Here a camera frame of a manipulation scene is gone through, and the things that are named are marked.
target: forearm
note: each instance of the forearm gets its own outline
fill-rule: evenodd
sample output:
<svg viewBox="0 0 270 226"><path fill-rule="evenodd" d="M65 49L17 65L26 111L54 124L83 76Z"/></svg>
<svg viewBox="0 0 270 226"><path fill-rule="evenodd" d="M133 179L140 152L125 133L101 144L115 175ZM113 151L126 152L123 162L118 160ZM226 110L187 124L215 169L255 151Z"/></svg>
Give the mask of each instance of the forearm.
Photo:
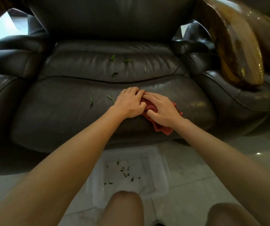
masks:
<svg viewBox="0 0 270 226"><path fill-rule="evenodd" d="M176 122L174 129L256 220L270 225L270 171L187 119Z"/></svg>
<svg viewBox="0 0 270 226"><path fill-rule="evenodd" d="M123 119L110 108L43 160L0 203L0 225L57 225Z"/></svg>

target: person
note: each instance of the person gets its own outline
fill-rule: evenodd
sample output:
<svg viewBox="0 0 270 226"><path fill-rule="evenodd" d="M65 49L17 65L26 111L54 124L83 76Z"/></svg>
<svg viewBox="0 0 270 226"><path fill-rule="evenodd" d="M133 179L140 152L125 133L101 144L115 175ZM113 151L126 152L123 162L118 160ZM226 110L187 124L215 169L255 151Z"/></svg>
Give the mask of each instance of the person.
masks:
<svg viewBox="0 0 270 226"><path fill-rule="evenodd" d="M120 123L144 111L146 104L140 103L141 97L157 107L157 113L148 110L147 114L158 124L176 130L242 205L212 206L206 225L270 226L270 172L182 118L167 97L137 87L124 89L104 115L46 157L12 189L0 202L0 226L57 225ZM144 225L139 195L125 191L115 193L98 225Z"/></svg>

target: hand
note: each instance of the hand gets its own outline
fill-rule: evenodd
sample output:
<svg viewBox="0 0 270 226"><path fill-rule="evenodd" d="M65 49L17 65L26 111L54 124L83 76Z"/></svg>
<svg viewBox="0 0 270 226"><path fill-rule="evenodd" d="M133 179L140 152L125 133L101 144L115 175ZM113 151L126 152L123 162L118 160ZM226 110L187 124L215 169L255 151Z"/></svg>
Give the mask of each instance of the hand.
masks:
<svg viewBox="0 0 270 226"><path fill-rule="evenodd" d="M117 97L113 107L123 113L125 112L125 118L136 117L142 114L146 108L145 102L140 103L143 94L144 90L139 90L138 87L124 89Z"/></svg>
<svg viewBox="0 0 270 226"><path fill-rule="evenodd" d="M165 126L174 128L180 119L183 119L180 116L179 112L175 108L174 104L165 96L156 93L144 93L144 99L152 102L156 108L157 113L153 110L148 110L146 114L153 119L156 123Z"/></svg>

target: person's right arm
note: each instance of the person's right arm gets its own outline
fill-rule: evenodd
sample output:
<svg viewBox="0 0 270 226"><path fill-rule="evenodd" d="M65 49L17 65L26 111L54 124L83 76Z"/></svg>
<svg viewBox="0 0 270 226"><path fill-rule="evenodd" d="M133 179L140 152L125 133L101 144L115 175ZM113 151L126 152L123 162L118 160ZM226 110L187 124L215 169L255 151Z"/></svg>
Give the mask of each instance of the person's right arm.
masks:
<svg viewBox="0 0 270 226"><path fill-rule="evenodd" d="M233 147L182 118L171 101L145 93L158 109L147 114L160 125L176 130L203 158L229 192L262 226L270 226L270 171Z"/></svg>

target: thigh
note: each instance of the thigh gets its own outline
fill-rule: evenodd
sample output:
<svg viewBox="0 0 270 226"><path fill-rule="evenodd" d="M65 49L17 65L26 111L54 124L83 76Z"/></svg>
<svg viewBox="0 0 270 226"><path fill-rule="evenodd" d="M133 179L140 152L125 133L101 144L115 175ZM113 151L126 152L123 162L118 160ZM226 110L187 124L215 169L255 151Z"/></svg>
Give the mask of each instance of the thigh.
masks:
<svg viewBox="0 0 270 226"><path fill-rule="evenodd" d="M98 226L144 226L143 204L134 192L115 193L97 223Z"/></svg>
<svg viewBox="0 0 270 226"><path fill-rule="evenodd" d="M206 226L261 226L242 206L231 203L213 205Z"/></svg>

